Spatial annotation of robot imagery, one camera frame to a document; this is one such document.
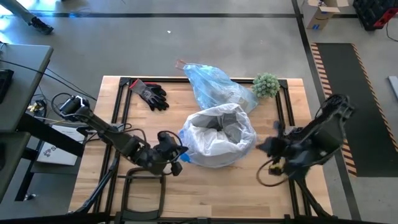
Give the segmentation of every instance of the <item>wooden tabletop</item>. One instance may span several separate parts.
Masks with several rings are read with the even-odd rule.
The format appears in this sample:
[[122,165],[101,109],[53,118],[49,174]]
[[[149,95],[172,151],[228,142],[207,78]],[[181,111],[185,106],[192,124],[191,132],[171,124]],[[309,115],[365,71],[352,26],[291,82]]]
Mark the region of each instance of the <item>wooden tabletop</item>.
[[[103,77],[95,113],[105,121],[111,121],[119,78]],[[311,116],[303,81],[287,79],[287,83],[295,123],[297,126],[305,126],[311,120]],[[161,85],[167,92],[170,108],[167,111],[152,112],[138,95],[133,95],[127,119],[133,128],[141,128],[146,132],[151,146],[157,144],[159,131],[170,130],[177,133],[187,116],[200,110],[189,83],[161,83]],[[125,97],[122,97],[118,122],[121,120],[124,99]],[[288,121],[283,93],[282,105],[285,120]],[[249,114],[249,118],[257,132],[258,142],[263,142],[268,136],[275,136],[276,131],[272,128],[274,121],[278,120],[275,99],[260,100],[259,105]],[[140,132],[131,134],[141,136]],[[73,211],[80,207],[97,186],[104,149],[105,144],[99,141],[89,142],[86,145],[69,210]],[[178,177],[166,177],[162,217],[283,218],[284,214],[292,215],[292,202],[287,183],[272,188],[257,183],[256,171],[267,160],[263,152],[253,149],[245,158],[219,169],[183,162],[183,171]],[[122,157],[118,175],[126,175],[134,166]],[[280,180],[280,177],[269,176],[266,170],[261,176],[264,182],[270,184]],[[312,167],[306,180],[308,188],[318,202],[331,213],[322,166]],[[124,179],[118,179],[113,197],[112,215],[120,211],[123,185]],[[298,187],[296,189],[300,213],[303,213],[301,194]],[[105,208],[107,194],[108,187],[104,189],[100,211]],[[159,181],[138,180],[131,185],[129,208],[142,212],[155,210],[159,206],[159,195]]]

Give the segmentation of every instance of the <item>small succulent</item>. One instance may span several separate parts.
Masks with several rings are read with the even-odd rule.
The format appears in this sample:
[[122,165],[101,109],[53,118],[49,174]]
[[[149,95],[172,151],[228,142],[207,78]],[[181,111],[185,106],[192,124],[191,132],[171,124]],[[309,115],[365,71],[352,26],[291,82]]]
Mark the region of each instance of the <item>small succulent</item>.
[[278,78],[270,73],[258,74],[253,84],[251,89],[259,98],[275,97],[280,88]]

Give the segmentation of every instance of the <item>gray floor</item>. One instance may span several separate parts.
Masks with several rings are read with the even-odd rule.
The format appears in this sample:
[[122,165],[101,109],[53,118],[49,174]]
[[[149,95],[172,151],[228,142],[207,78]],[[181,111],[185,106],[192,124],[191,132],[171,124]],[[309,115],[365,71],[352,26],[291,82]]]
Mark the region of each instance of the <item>gray floor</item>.
[[[36,11],[88,14],[293,13],[290,0],[21,0],[21,3]],[[352,7],[343,12],[354,13]],[[281,78],[303,78],[312,115],[319,107],[295,19],[46,17],[43,20],[55,28],[53,35],[42,36],[18,18],[3,17],[0,40],[51,45],[55,51],[49,68],[93,96],[98,94],[103,75],[181,76],[174,68],[175,61],[181,58],[217,66],[231,77],[271,72]],[[398,38],[397,19],[391,21],[389,30],[391,36]],[[357,19],[333,19],[324,30],[308,30],[307,35],[311,42],[356,44],[384,113],[398,136],[398,104],[386,80],[389,75],[398,75],[397,43],[386,37],[384,29],[365,32]],[[68,91],[47,78],[40,86],[49,98]],[[12,201],[26,167],[22,161],[0,204],[0,218],[67,212],[74,175],[36,175],[30,191],[39,197],[28,202]],[[325,177],[334,214],[350,218],[334,160],[325,165]],[[363,220],[398,223],[398,196],[394,192],[398,189],[397,179],[356,178],[351,182]]]

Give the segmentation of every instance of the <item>cardboard box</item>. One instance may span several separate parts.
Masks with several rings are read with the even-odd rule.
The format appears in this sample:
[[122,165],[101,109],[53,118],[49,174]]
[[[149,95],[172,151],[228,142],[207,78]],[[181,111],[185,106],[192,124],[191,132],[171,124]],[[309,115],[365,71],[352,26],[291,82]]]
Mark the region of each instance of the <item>cardboard box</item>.
[[329,19],[339,13],[339,7],[348,6],[348,0],[304,0],[302,11],[307,29],[323,29]]

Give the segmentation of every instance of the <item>plastic bag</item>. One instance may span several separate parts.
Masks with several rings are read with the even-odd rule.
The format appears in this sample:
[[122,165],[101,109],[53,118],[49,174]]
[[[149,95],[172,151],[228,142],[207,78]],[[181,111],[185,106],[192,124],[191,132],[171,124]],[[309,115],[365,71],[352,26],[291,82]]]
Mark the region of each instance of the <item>plastic bag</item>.
[[232,164],[256,144],[248,115],[236,103],[190,115],[178,135],[188,147],[182,161],[212,168]]
[[202,110],[225,103],[237,103],[250,113],[258,104],[257,97],[247,88],[232,82],[222,70],[208,65],[182,63],[183,71],[193,87],[193,93]]

